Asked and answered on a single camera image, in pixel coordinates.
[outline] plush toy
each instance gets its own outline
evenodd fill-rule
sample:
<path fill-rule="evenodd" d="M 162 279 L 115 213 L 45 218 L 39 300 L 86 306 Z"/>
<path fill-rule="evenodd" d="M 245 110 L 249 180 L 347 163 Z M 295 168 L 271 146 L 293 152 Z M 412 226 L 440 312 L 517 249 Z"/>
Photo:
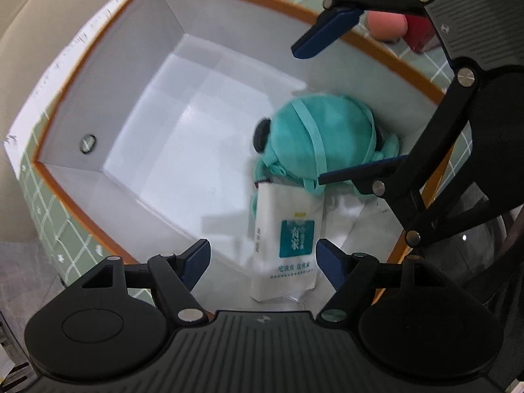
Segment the plush toy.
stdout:
<path fill-rule="evenodd" d="M 408 32 L 408 21 L 403 14 L 368 11 L 367 27 L 377 41 L 395 42 Z"/>
<path fill-rule="evenodd" d="M 398 138 L 378 132 L 365 104 L 328 94 L 296 98 L 271 120 L 261 120 L 253 146 L 260 154 L 255 183 L 277 176 L 315 195 L 326 188 L 317 182 L 320 174 L 396 157 L 399 152 Z"/>

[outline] beige chair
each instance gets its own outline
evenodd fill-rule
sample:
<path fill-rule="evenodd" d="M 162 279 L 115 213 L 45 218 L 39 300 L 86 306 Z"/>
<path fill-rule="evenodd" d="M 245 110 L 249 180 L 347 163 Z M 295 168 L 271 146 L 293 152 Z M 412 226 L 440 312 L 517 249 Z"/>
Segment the beige chair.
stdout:
<path fill-rule="evenodd" d="M 0 142 L 41 74 L 108 0 L 0 0 Z M 0 241 L 36 236 L 0 147 Z"/>

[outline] teal label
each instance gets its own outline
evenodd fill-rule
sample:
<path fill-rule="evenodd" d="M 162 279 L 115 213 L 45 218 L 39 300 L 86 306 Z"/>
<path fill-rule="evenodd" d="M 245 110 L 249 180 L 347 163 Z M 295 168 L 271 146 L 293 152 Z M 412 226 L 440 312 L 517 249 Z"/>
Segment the teal label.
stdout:
<path fill-rule="evenodd" d="M 313 252 L 314 220 L 283 220 L 280 228 L 280 258 Z"/>

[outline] pink object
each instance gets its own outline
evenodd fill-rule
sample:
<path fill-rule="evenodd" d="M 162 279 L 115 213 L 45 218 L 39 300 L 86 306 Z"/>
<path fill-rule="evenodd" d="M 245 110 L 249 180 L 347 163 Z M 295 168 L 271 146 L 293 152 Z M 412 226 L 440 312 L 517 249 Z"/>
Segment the pink object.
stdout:
<path fill-rule="evenodd" d="M 397 41 L 408 32 L 408 21 L 403 14 L 369 11 L 367 27 L 377 41 Z"/>

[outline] teal plush bag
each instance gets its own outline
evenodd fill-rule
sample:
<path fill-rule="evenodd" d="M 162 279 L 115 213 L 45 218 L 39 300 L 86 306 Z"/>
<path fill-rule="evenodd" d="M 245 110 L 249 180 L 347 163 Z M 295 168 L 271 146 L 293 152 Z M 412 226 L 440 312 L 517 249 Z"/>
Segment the teal plush bag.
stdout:
<path fill-rule="evenodd" d="M 399 153 L 398 138 L 392 134 L 384 137 L 377 149 L 377 130 L 366 105 L 348 96 L 327 94 L 296 98 L 271 121 L 262 120 L 253 145 L 260 154 L 253 174 L 255 183 L 277 176 L 315 195 L 326 188 L 317 182 L 320 174 Z"/>

